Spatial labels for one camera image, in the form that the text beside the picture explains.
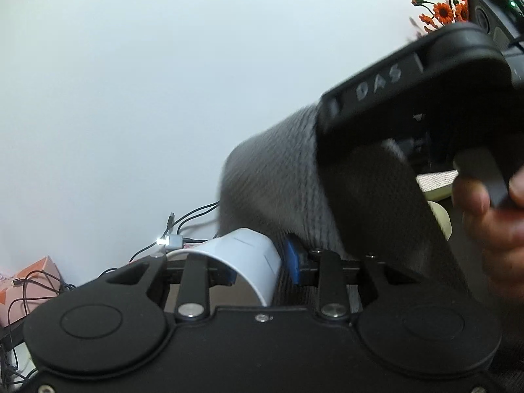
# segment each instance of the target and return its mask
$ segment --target human hand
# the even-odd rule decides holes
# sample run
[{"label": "human hand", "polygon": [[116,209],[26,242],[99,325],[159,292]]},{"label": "human hand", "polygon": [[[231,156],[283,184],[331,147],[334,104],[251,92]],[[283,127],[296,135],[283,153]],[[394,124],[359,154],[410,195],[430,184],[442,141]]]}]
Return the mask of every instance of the human hand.
[{"label": "human hand", "polygon": [[519,208],[491,208],[483,184],[458,177],[453,205],[464,211],[467,233],[483,247],[483,269],[499,295],[524,301],[524,168],[509,182],[509,194]]}]

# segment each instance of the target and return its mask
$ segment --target device handle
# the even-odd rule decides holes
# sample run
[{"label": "device handle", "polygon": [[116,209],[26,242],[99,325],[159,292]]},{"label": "device handle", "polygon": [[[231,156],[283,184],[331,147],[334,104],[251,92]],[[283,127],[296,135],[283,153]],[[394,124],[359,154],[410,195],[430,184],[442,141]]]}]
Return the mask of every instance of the device handle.
[{"label": "device handle", "polygon": [[484,184],[492,207],[515,208],[508,184],[524,166],[524,135],[504,136],[487,147],[460,151],[455,155],[453,165],[459,175],[476,178]]}]

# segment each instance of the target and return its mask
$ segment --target metal screw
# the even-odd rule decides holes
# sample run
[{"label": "metal screw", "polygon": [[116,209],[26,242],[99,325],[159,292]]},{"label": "metal screw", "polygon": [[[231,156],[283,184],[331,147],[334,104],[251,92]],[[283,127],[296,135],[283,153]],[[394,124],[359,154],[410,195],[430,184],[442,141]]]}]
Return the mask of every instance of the metal screw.
[{"label": "metal screw", "polygon": [[257,322],[269,322],[271,319],[273,319],[273,316],[266,315],[265,313],[259,313],[255,316],[255,321]]},{"label": "metal screw", "polygon": [[198,303],[182,304],[178,308],[178,313],[186,317],[197,317],[204,313],[204,306]]},{"label": "metal screw", "polygon": [[347,309],[339,303],[329,303],[322,308],[322,313],[329,317],[342,317]]},{"label": "metal screw", "polygon": [[38,393],[54,393],[54,389],[47,384],[42,384],[40,387],[38,387]]}]

